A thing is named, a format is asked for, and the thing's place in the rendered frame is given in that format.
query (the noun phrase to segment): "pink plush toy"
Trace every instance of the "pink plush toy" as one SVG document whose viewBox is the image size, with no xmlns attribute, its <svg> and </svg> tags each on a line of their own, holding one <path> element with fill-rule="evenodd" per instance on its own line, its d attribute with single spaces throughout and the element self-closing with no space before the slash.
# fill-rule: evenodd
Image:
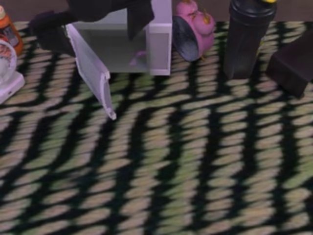
<svg viewBox="0 0 313 235">
<path fill-rule="evenodd" d="M 200 12 L 193 0 L 182 0 L 173 17 L 173 45 L 187 61 L 203 58 L 214 44 L 215 22 L 206 11 Z"/>
</svg>

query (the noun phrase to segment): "black travel mug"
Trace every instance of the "black travel mug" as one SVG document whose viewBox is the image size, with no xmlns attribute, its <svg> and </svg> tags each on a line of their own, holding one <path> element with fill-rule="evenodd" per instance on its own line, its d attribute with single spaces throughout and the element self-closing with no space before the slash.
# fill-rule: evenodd
<svg viewBox="0 0 313 235">
<path fill-rule="evenodd" d="M 276 1 L 231 0 L 224 56 L 224 73 L 229 79 L 250 78 L 261 42 L 276 9 Z"/>
</svg>

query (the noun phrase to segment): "woven mat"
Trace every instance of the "woven mat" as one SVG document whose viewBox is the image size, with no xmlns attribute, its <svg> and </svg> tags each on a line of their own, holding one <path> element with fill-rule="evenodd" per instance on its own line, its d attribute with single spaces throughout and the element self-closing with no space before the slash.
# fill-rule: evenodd
<svg viewBox="0 0 313 235">
<path fill-rule="evenodd" d="M 110 121 L 74 59 L 37 48 L 0 106 L 1 235 L 312 235 L 313 92 L 264 75 L 312 23 L 273 23 L 248 80 L 227 81 L 227 23 L 204 61 L 113 74 Z"/>
</svg>

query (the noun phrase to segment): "toy base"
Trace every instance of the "toy base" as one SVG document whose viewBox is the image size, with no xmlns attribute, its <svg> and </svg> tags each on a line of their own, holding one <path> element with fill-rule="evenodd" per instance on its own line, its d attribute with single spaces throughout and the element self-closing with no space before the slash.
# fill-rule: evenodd
<svg viewBox="0 0 313 235">
<path fill-rule="evenodd" d="M 4 103 L 24 85 L 25 80 L 23 75 L 15 71 L 10 79 L 0 85 L 0 104 Z"/>
</svg>

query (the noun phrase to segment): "background wall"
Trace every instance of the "background wall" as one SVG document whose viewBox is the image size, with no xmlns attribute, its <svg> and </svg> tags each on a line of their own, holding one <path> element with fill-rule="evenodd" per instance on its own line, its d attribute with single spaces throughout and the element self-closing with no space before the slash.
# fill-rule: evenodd
<svg viewBox="0 0 313 235">
<path fill-rule="evenodd" d="M 180 0 L 173 0 L 176 5 Z M 198 0 L 216 21 L 228 20 L 230 0 Z M 36 14 L 66 9 L 66 0 L 0 0 L 13 21 L 29 21 Z M 276 21 L 313 21 L 313 0 L 280 0 Z"/>
</svg>

